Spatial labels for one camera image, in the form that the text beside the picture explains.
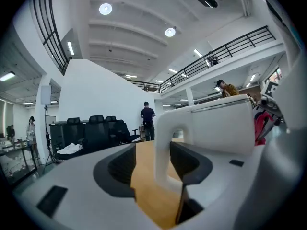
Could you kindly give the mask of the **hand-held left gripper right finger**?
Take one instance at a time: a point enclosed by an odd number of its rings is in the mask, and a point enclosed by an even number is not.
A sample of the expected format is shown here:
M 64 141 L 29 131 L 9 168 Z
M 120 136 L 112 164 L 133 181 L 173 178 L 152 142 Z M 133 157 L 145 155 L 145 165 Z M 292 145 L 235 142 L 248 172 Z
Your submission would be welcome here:
M 263 149 L 242 155 L 171 142 L 171 163 L 182 181 L 173 230 L 235 230 Z

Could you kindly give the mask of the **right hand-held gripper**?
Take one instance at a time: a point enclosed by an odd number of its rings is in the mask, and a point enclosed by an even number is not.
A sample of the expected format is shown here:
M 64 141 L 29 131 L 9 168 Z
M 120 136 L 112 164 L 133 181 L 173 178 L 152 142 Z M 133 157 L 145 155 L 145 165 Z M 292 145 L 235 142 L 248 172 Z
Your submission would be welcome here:
M 279 86 L 278 83 L 275 83 L 270 80 L 265 84 L 265 86 L 260 92 L 261 94 L 260 105 L 266 111 L 271 112 L 272 114 L 276 115 L 278 118 L 283 118 L 282 112 L 278 107 L 276 100 L 273 97 L 273 94 L 277 90 L 278 86 Z

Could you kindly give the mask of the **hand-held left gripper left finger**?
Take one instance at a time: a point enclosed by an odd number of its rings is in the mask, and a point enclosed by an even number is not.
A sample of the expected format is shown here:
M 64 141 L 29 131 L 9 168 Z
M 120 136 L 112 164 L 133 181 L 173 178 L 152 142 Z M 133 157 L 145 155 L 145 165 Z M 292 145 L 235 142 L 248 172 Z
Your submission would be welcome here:
M 42 230 L 159 230 L 136 203 L 135 165 L 134 144 L 75 157 L 16 199 Z

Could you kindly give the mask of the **pink cloth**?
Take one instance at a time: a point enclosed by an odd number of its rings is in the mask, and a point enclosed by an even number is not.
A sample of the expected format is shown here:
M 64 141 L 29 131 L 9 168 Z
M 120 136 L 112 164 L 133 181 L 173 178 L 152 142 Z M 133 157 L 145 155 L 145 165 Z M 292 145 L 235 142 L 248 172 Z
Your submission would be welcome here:
M 260 112 L 256 114 L 254 118 L 254 126 L 255 126 L 255 146 L 265 145 L 265 138 L 260 138 L 260 134 L 262 133 L 265 127 L 265 121 L 274 121 L 271 115 L 269 115 L 266 111 Z

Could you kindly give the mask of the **white electric kettle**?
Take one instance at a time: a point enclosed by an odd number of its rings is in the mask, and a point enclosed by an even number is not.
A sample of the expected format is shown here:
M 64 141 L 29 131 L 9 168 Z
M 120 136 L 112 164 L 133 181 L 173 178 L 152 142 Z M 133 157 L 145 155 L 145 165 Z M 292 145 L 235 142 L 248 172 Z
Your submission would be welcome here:
M 181 183 L 169 177 L 167 169 L 177 129 L 183 131 L 184 142 L 209 150 L 249 155 L 255 145 L 252 105 L 245 94 L 162 113 L 155 122 L 154 176 L 160 186 L 175 192 Z

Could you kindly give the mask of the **white crumpled garment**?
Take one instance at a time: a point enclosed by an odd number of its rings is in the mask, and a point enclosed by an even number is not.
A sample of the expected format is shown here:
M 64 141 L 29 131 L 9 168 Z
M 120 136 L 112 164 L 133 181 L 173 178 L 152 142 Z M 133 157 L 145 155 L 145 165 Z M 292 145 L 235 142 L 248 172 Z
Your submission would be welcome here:
M 71 143 L 63 149 L 57 151 L 57 154 L 61 155 L 71 155 L 83 149 L 81 144 Z

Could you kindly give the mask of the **black office chair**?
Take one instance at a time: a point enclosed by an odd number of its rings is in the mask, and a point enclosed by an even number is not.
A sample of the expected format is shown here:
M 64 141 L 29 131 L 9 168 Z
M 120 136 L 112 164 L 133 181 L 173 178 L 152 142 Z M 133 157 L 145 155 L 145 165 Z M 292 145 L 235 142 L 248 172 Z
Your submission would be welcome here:
M 136 129 L 133 131 L 134 134 L 131 135 L 127 128 L 127 124 L 123 120 L 117 120 L 114 125 L 114 129 L 116 131 L 118 140 L 121 143 L 132 143 L 134 140 L 140 137 L 140 135 L 136 134 Z
M 115 131 L 115 123 L 117 121 L 115 116 L 107 116 L 105 121 L 108 123 L 109 136 L 113 143 L 117 141 L 116 131 Z
M 80 139 L 83 139 L 84 124 L 79 117 L 67 119 L 65 126 L 65 141 L 67 144 L 78 144 Z
M 105 149 L 108 144 L 108 134 L 105 130 L 105 119 L 102 115 L 90 116 L 85 124 L 83 147 L 88 151 Z

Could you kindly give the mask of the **black balcony railing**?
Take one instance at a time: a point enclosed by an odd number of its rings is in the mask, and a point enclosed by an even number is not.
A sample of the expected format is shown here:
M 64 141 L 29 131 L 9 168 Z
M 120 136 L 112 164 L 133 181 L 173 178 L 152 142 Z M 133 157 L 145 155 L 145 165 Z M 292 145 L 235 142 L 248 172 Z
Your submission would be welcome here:
M 241 53 L 247 52 L 274 40 L 276 40 L 276 37 L 269 30 L 268 26 L 263 26 L 247 34 L 244 34 L 211 52 L 213 52 L 218 57 L 219 64 L 235 56 L 238 56 Z M 209 53 L 191 62 L 162 83 L 150 83 L 136 80 L 130 80 L 129 82 L 146 92 L 162 94 L 163 92 L 175 87 L 176 85 L 188 80 L 189 78 L 211 68 L 207 60 L 208 54 Z

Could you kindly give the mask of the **person's white printed shirt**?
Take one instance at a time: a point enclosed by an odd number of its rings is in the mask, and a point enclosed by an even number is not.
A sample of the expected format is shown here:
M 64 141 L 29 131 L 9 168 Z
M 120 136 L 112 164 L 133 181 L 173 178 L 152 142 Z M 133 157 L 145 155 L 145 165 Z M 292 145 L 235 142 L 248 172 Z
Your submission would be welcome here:
M 299 26 L 295 24 L 296 8 L 298 4 L 292 3 L 290 0 L 266 0 L 269 11 L 283 24 L 296 41 L 301 50 L 305 50 L 304 34 L 299 32 Z

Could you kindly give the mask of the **black light stand with panel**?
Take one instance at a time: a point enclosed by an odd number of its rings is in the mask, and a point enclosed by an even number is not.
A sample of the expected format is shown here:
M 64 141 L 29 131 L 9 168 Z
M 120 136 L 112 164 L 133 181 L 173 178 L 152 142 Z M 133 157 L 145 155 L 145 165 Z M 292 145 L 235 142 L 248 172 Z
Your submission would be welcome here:
M 41 104 L 44 106 L 44 121 L 45 121 L 45 138 L 46 138 L 46 144 L 47 144 L 47 150 L 48 150 L 48 157 L 45 161 L 45 165 L 43 168 L 43 173 L 45 171 L 45 168 L 53 163 L 57 163 L 57 160 L 54 158 L 54 155 L 51 151 L 50 147 L 50 135 L 48 133 L 47 129 L 47 111 L 48 106 L 51 104 L 51 86 L 50 85 L 43 85 L 41 87 Z

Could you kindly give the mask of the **ceiling panel light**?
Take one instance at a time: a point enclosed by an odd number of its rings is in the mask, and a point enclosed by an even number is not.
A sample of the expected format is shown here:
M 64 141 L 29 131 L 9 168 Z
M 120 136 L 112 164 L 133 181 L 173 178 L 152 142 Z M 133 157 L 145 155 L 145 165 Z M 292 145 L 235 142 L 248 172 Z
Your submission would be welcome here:
M 4 74 L 3 76 L 1 76 L 0 81 L 4 82 L 4 81 L 7 81 L 7 80 L 12 79 L 14 77 L 15 77 L 15 73 L 10 71 L 10 72 Z

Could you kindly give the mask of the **black frame glass table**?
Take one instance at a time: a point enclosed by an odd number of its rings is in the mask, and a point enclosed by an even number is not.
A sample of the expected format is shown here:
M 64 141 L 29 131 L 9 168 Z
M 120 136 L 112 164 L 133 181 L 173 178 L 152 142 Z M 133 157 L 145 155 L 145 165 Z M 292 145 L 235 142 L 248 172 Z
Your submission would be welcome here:
M 0 142 L 0 174 L 10 188 L 16 188 L 37 169 L 38 161 L 30 141 Z

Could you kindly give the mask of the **black window frame grid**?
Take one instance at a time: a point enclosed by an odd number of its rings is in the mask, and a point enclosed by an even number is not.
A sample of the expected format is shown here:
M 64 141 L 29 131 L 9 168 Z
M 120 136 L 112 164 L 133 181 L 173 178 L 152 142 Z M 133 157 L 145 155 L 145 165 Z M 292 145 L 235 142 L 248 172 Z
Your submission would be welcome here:
M 32 0 L 32 6 L 42 44 L 60 73 L 64 75 L 69 58 L 60 41 L 52 0 Z

